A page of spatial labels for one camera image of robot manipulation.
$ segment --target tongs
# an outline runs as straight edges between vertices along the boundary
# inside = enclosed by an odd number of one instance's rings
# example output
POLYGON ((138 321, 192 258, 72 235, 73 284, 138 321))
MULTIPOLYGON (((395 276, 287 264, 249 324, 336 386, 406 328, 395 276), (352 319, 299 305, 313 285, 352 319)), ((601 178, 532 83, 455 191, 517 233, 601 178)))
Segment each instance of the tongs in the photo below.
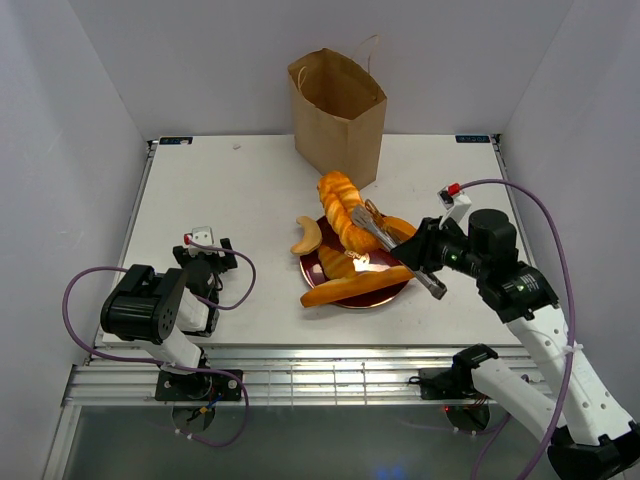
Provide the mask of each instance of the tongs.
MULTIPOLYGON (((400 242, 383 230, 382 214, 378 211, 373 202, 371 200, 367 200, 365 205, 366 208, 362 205, 357 205, 356 208, 353 209, 353 212, 351 213, 351 221, 357 227, 371 233, 371 235, 378 239, 384 249, 390 252, 397 247, 400 242)), ((438 278, 432 273, 425 273, 420 270, 409 270, 418 279, 418 281, 422 283, 427 290, 429 290, 431 295, 438 300, 442 299, 444 294, 447 293, 447 286, 438 280, 438 278)))

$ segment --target white table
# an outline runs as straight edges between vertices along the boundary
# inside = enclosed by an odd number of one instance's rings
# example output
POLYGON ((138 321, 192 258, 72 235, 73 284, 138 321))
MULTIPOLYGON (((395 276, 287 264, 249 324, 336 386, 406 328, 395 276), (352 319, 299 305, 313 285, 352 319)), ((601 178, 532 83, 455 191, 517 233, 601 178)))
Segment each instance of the white table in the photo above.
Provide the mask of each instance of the white table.
MULTIPOLYGON (((309 288, 289 253, 300 236, 299 215, 323 215, 320 174, 294 149, 292 136, 194 137, 191 145, 159 145, 150 168, 124 266, 177 267, 171 249, 194 227, 211 226, 216 244, 229 237, 258 269, 255 289, 234 311, 223 311, 211 338, 200 345, 253 346, 463 346, 518 345, 482 303, 474 280, 439 272, 448 293, 437 301, 417 281, 390 303, 368 310, 334 305, 304 309, 309 288)), ((386 214, 418 225, 439 216, 436 192, 452 182, 501 178, 491 144, 458 144, 453 136, 386 135, 378 179, 362 191, 386 214)), ((475 187, 474 208, 497 208, 515 223, 506 190, 475 187)), ((518 248, 524 258, 522 243, 518 248)), ((247 288, 250 269, 223 275, 221 304, 247 288)), ((105 334, 105 344, 120 344, 105 334)))

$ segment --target paper bag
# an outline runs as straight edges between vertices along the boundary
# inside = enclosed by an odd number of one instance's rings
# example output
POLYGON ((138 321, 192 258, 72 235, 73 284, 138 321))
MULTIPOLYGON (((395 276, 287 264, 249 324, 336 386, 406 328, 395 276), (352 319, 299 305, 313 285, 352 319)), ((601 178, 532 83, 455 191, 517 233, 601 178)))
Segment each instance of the paper bag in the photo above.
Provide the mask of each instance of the paper bag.
POLYGON ((376 179, 387 96, 360 65, 328 48, 288 67, 296 150, 321 174, 363 188, 376 179))

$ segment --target white wall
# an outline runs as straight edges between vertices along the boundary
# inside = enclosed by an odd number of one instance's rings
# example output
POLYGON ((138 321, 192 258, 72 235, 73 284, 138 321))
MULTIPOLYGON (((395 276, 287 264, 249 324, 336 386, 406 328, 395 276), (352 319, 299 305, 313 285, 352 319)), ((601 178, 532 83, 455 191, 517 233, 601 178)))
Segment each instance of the white wall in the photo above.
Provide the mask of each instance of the white wall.
MULTIPOLYGON (((640 418, 640 4, 575 0, 504 132, 511 179, 557 220, 577 300, 578 339, 640 418)), ((519 201, 536 259, 561 290, 544 219, 519 201)))
MULTIPOLYGON (((145 143, 67 0, 0 2, 0 478, 40 478, 71 363, 60 302, 118 259, 145 143)), ((108 291, 75 295, 89 339, 108 291)))
POLYGON ((571 0, 71 0, 140 131, 291 131, 287 65, 382 35, 401 133, 500 132, 571 0))

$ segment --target plate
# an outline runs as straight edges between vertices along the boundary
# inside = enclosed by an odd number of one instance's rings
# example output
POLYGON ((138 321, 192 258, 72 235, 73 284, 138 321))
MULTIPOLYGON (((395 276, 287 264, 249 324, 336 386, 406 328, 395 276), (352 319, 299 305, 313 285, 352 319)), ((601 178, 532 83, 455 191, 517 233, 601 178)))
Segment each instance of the plate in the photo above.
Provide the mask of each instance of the plate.
MULTIPOLYGON (((322 243, 328 247, 333 248, 339 252, 344 252, 344 247, 340 243, 338 235, 333 231, 327 217, 322 217, 318 220, 318 226, 322 231, 322 243)), ((353 254, 354 266, 357 272, 371 272, 382 271, 389 267, 400 265, 395 258, 391 256, 389 252, 384 250, 374 250, 367 255, 353 254)), ((308 255, 302 255, 300 257, 300 268, 302 275, 311 288, 328 282, 329 279, 325 276, 320 260, 318 259, 318 252, 311 252, 308 255)), ((390 287, 381 288, 373 292, 365 293, 355 297, 345 298, 339 302, 335 302, 335 305, 340 305, 346 308, 373 308, 390 302, 395 298, 398 293, 409 282, 398 283, 397 285, 391 285, 390 287)))

